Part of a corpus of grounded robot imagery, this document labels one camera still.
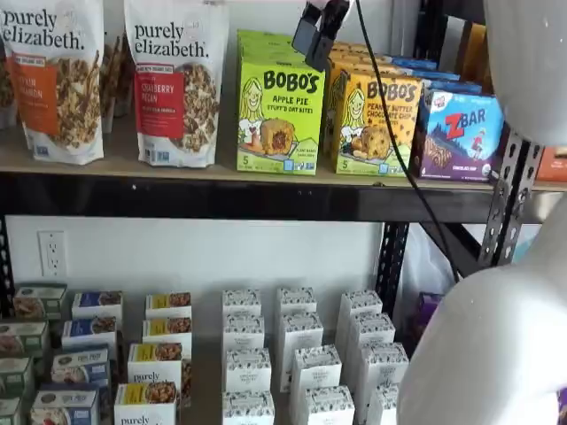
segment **bobo's box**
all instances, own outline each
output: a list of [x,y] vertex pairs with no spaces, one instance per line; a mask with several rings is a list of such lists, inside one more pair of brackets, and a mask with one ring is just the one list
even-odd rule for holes
[[[407,165],[422,93],[421,80],[385,75],[386,105],[392,130]],[[403,175],[385,124],[378,81],[373,72],[344,71],[335,89],[337,117],[331,159],[338,174]]]
[[324,85],[324,73],[299,58],[282,52],[243,52],[238,171],[314,175]]
[[496,97],[425,90],[412,152],[419,177],[487,182],[500,164],[504,116]]

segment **purely elizabeth granola bag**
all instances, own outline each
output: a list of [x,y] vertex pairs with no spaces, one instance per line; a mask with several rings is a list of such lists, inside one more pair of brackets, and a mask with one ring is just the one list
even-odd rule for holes
[[0,30],[34,158],[102,158],[102,0],[0,0]]
[[139,159],[153,166],[213,164],[222,65],[229,32],[225,4],[125,0],[136,63]]

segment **green box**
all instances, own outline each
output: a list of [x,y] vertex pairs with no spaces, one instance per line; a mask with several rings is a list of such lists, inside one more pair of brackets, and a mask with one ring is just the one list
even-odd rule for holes
[[291,47],[242,47],[238,171],[315,174],[325,73]]

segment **bobo's peanut butter chocolate chip box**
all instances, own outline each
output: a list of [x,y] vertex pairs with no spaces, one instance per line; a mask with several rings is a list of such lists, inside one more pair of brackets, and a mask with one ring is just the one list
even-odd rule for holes
[[324,73],[281,52],[241,52],[237,169],[315,174]]
[[[393,133],[407,165],[422,82],[405,75],[384,75],[381,78]],[[354,69],[344,71],[337,93],[332,148],[332,163],[337,173],[403,175],[388,135],[374,73]]]

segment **white product box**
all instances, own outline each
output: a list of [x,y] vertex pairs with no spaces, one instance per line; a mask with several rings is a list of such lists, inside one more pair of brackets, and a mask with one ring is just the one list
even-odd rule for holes
[[278,385],[281,392],[290,391],[291,369],[295,350],[321,346],[322,332],[322,324],[317,313],[282,316],[279,331],[279,351],[276,353]]
[[372,391],[366,425],[396,425],[398,385],[380,385]]
[[175,425],[177,404],[172,382],[122,383],[114,404],[117,425]]
[[222,425],[273,425],[275,416],[269,391],[222,393]]
[[354,403],[348,388],[312,388],[301,399],[298,425],[350,425],[353,423]]
[[189,317],[150,319],[144,321],[142,342],[144,344],[181,344],[183,348],[182,357],[191,359],[191,331],[191,319]]
[[370,341],[393,343],[396,328],[385,313],[359,313],[351,317],[350,329],[344,376],[348,389],[354,392],[358,377],[357,359],[360,358],[361,347]]
[[119,290],[79,292],[74,296],[71,314],[73,319],[114,317],[117,329],[121,330],[123,299]]
[[338,386],[342,366],[334,345],[300,348],[295,351],[291,372],[292,423],[297,424],[299,421],[300,400],[305,397],[305,390]]
[[272,364],[267,348],[227,351],[225,391],[269,391],[271,379]]
[[264,348],[264,318],[249,314],[229,314],[223,318],[222,364],[228,350]]
[[335,346],[340,358],[346,360],[346,343],[350,330],[350,319],[358,313],[381,313],[382,301],[374,290],[354,290],[340,298]]
[[401,383],[409,359],[401,344],[372,344],[362,348],[362,363],[359,366],[359,377],[354,404],[358,423],[366,423],[372,391],[385,383]]
[[168,317],[193,317],[189,292],[154,294],[145,298],[146,319],[167,319]]
[[224,290],[222,292],[222,315],[250,314],[260,316],[262,303],[259,290]]

